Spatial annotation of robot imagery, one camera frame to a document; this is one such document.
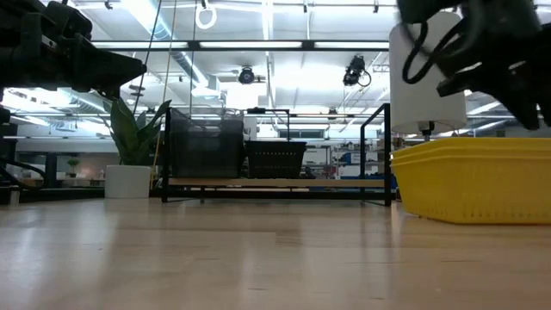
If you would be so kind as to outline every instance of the yellow basket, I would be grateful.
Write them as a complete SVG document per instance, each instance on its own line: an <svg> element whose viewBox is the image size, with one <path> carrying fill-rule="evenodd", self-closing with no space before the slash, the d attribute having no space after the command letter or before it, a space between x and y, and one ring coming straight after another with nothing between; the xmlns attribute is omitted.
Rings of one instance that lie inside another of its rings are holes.
<svg viewBox="0 0 551 310"><path fill-rule="evenodd" d="M464 224L551 223L551 139L449 138L393 153L406 211Z"/></svg>

